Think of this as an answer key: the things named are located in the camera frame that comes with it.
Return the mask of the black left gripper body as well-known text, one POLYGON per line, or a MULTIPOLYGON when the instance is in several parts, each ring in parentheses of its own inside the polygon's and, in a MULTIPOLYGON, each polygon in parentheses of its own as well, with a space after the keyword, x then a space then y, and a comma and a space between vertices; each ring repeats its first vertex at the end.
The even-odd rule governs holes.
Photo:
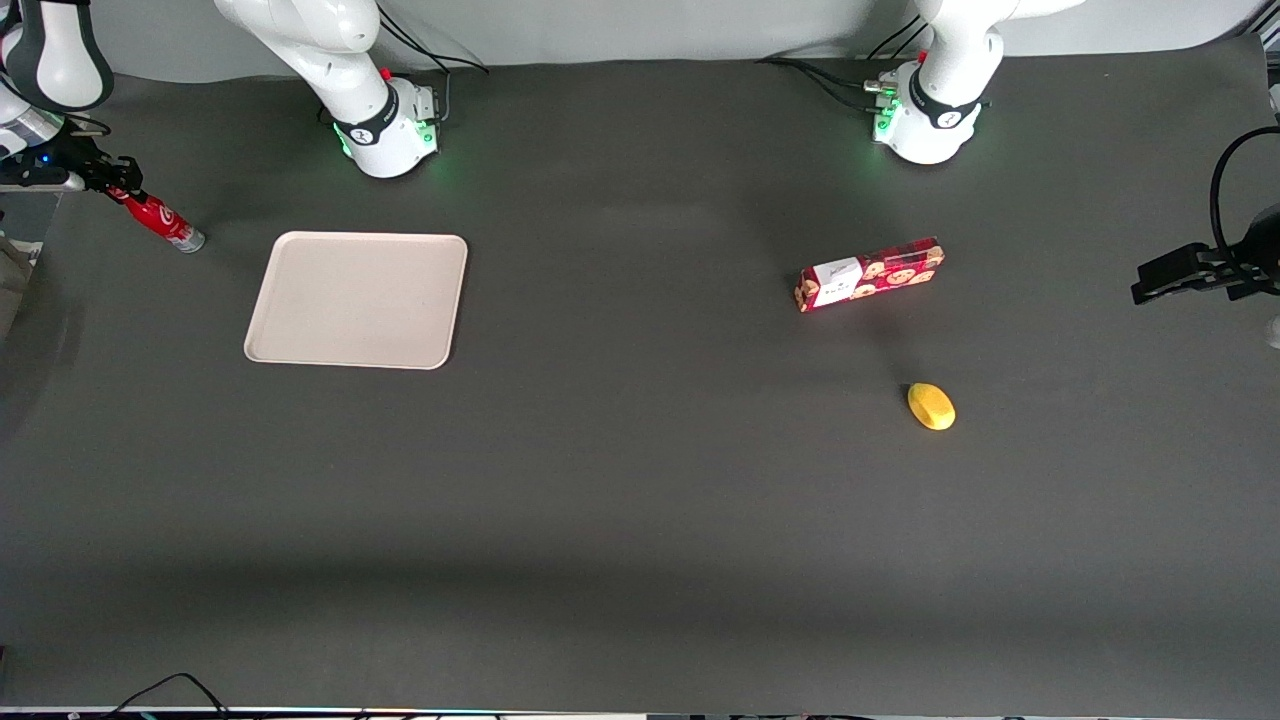
POLYGON ((1228 290, 1230 301, 1243 300, 1257 293, 1279 295, 1279 205, 1260 213, 1242 240, 1230 246, 1236 263, 1252 273, 1263 290, 1233 286, 1228 290))

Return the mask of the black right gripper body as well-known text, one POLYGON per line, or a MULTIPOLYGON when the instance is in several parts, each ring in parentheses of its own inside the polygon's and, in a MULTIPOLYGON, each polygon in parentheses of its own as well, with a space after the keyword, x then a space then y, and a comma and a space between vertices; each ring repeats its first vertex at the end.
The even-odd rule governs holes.
POLYGON ((17 132, 4 129, 3 181, 101 181, 101 150, 96 131, 59 132, 44 143, 35 143, 17 132))

